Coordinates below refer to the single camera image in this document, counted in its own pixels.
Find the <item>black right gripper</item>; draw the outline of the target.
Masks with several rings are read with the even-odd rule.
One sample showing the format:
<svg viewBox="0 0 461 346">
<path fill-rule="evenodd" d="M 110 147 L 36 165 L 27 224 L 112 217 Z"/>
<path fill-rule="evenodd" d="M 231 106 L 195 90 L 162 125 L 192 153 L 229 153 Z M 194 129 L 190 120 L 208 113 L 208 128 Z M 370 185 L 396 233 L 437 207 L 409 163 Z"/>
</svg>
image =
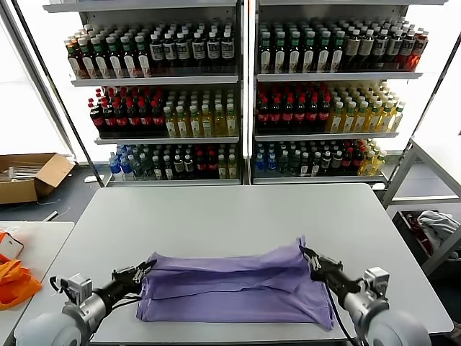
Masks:
<svg viewBox="0 0 461 346">
<path fill-rule="evenodd" d="M 337 262 L 309 248 L 301 248 L 300 251 L 309 264 L 313 280 L 324 282 L 338 299 L 345 299 L 349 293 L 360 292 L 358 282 L 344 274 L 341 261 Z"/>
</svg>

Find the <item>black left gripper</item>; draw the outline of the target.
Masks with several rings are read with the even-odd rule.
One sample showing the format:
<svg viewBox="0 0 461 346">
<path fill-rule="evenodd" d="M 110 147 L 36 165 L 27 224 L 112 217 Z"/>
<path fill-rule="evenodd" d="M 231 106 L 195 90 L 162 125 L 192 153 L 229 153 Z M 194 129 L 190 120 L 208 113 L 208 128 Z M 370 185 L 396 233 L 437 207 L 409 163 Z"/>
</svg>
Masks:
<svg viewBox="0 0 461 346">
<path fill-rule="evenodd" d="M 102 288 L 96 288 L 95 293 L 106 305 L 115 305 L 127 295 L 138 295 L 139 284 L 157 263 L 156 259 L 141 262 L 138 266 L 126 267 L 123 270 L 113 270 L 111 281 Z"/>
</svg>

